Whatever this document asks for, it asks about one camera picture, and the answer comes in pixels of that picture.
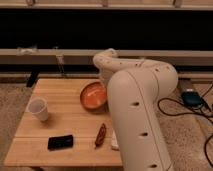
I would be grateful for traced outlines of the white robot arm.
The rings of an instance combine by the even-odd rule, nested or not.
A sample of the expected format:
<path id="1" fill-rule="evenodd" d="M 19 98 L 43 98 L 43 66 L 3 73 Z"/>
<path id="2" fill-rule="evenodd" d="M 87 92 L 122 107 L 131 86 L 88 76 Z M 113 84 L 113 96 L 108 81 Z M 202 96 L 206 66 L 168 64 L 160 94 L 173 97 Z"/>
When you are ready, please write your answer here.
<path id="1" fill-rule="evenodd" d="M 93 57 L 107 87 L 124 171 L 174 171 L 154 104 L 178 83 L 175 68 L 150 59 L 122 59 L 113 49 Z"/>

